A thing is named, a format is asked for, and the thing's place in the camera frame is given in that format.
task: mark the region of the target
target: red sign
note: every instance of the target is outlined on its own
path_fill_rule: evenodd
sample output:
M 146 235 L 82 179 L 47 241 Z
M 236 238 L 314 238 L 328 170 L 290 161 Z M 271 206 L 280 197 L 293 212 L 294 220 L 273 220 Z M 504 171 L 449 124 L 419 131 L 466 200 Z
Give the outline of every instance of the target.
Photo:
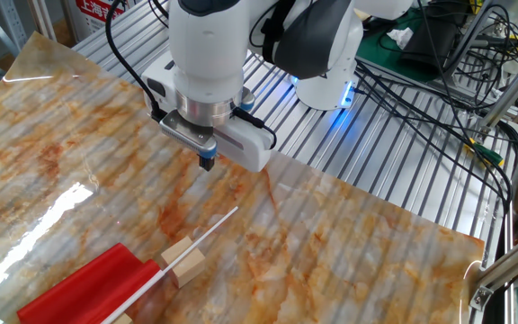
M 109 12 L 111 7 L 110 4 L 106 4 L 101 0 L 76 0 L 76 4 L 83 14 L 99 19 L 104 23 L 107 18 L 107 12 Z M 120 14 L 123 14 L 123 10 L 120 8 L 115 9 L 113 20 Z

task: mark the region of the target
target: wooden block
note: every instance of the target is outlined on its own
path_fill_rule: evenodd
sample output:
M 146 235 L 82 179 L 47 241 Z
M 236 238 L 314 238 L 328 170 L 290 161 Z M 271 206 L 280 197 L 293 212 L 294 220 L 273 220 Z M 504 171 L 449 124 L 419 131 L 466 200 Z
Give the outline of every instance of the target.
M 172 247 L 168 248 L 161 254 L 164 261 L 164 266 L 169 266 L 178 256 L 180 256 L 192 241 L 189 237 L 185 237 Z M 200 274 L 205 269 L 205 256 L 202 252 L 195 248 L 189 255 L 187 255 L 181 262 L 175 265 L 169 274 L 174 284 L 181 288 L 189 283 L 196 275 Z
M 123 313 L 112 324 L 133 324 L 133 320 L 127 314 Z

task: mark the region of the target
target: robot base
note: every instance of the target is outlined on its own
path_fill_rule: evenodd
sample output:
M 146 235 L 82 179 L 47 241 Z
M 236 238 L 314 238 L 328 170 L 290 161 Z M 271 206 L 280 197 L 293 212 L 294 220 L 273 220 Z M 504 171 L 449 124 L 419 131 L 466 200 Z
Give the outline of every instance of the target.
M 344 73 L 342 76 L 318 76 L 305 80 L 291 78 L 295 93 L 306 106 L 321 111 L 349 108 L 355 95 L 357 76 Z

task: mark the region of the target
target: blue led light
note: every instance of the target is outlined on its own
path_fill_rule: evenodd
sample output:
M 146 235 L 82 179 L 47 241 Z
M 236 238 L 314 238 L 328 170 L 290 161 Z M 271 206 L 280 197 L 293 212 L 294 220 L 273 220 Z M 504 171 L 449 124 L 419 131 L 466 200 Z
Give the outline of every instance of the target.
M 347 98 L 349 97 L 349 92 L 351 92 L 352 85 L 353 85 L 353 81 L 349 81 L 349 83 L 347 84 L 347 87 L 345 88 L 345 91 L 343 93 L 343 99 L 341 100 L 342 106 L 351 105 L 351 101 L 349 103 L 347 103 Z

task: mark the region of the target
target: green mat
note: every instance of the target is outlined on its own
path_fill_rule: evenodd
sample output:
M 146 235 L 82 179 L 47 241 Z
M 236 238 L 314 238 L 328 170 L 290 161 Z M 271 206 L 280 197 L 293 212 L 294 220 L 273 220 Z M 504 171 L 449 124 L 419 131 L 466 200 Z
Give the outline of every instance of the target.
M 394 29 L 404 30 L 409 27 L 413 32 L 421 26 L 423 23 L 423 17 L 418 10 L 409 10 L 407 15 L 397 19 L 397 25 Z M 401 57 L 401 53 L 388 50 L 400 50 L 394 40 L 392 40 L 389 36 L 384 36 L 381 40 L 381 44 L 388 49 L 383 49 L 379 45 L 379 38 L 384 33 L 390 31 L 387 29 L 386 31 L 380 31 L 370 37 L 363 38 L 361 41 L 361 45 L 357 50 L 357 56 L 361 59 L 367 59 L 369 62 L 380 65 L 388 70 L 399 73 L 402 76 L 409 77 L 419 82 L 427 82 L 432 81 L 436 77 L 437 74 L 424 72 L 416 67 L 404 66 L 397 61 Z

